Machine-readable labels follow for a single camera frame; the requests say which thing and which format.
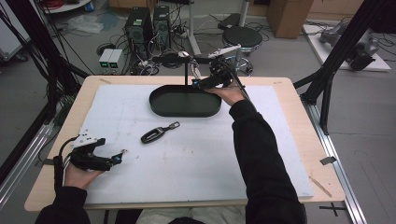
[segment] black sleeve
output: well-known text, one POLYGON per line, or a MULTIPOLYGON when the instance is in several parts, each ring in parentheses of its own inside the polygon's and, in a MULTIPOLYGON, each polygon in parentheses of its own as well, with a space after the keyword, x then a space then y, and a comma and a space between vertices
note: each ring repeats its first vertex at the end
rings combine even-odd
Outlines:
POLYGON ((61 187, 55 200, 43 210, 35 221, 36 224, 88 224, 91 223, 83 206, 87 190, 74 187, 61 187))
POLYGON ((230 109, 233 143, 247 185, 247 223, 305 223, 304 207, 277 151, 269 124, 247 100, 230 109))

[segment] round stool seat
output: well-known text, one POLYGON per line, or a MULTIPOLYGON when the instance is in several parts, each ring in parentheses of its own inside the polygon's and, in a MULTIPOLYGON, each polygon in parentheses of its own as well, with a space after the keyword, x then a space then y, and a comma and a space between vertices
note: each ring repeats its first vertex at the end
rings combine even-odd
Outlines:
POLYGON ((253 29, 235 26, 224 31, 222 41, 226 46, 240 44, 240 51, 251 52, 262 44, 262 35, 253 29))

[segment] wooden table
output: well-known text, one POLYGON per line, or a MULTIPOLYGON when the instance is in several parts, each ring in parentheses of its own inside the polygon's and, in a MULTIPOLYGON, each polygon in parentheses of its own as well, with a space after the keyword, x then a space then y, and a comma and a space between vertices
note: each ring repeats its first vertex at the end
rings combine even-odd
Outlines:
MULTIPOLYGON (((322 165, 319 161, 326 158, 326 153, 320 143, 318 136, 307 116, 300 101, 299 95, 294 89, 291 81, 285 77, 241 77, 244 85, 273 86, 278 101, 281 104, 294 142, 299 150, 305 170, 309 175, 311 186, 314 190, 314 197, 301 199, 302 203, 317 202, 341 202, 345 199, 345 193, 341 187, 338 177, 330 164, 322 165)), ((82 85, 76 101, 74 102, 69 115, 64 122, 64 126, 55 140, 49 158, 53 158, 59 152, 61 145, 70 136, 77 136, 82 126, 85 116, 90 110, 93 98, 100 85, 163 85, 163 84, 184 84, 183 77, 111 77, 92 76, 87 77, 82 85)), ((64 155, 70 149, 65 148, 64 155)), ((44 165, 32 191, 25 203, 27 211, 37 212, 43 207, 51 204, 55 197, 53 190, 53 167, 44 165)), ((205 202, 189 204, 169 204, 169 206, 197 206, 205 205, 205 202)), ((158 204, 111 204, 87 205, 87 209, 117 209, 117 208, 148 208, 157 207, 158 204)))

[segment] hand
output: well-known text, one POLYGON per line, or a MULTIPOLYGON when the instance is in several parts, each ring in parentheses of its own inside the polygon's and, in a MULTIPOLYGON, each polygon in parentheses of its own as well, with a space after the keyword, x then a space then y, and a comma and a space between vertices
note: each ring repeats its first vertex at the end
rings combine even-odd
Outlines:
POLYGON ((207 92, 210 93, 215 93, 219 97, 221 97, 225 103, 227 103, 230 106, 233 106, 238 101, 245 100, 244 94, 241 92, 239 89, 238 85, 236 82, 233 80, 233 82, 225 88, 211 88, 207 89, 207 92))
POLYGON ((91 182, 103 172, 104 171, 83 171, 73 165, 72 162, 69 162, 64 177, 64 185, 66 187, 87 189, 91 182))

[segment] car key fob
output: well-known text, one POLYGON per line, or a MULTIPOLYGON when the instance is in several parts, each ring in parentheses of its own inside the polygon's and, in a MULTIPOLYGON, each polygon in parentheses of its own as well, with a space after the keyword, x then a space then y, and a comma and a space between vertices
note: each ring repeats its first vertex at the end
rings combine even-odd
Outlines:
POLYGON ((162 137, 166 131, 173 130, 173 129, 177 128, 178 126, 180 126, 180 123, 178 121, 176 121, 175 123, 172 123, 171 125, 169 125, 166 128, 162 128, 162 127, 155 128, 155 129, 149 131, 148 133, 145 133, 140 138, 140 140, 144 144, 150 143, 150 142, 155 141, 155 140, 159 139, 160 137, 162 137))

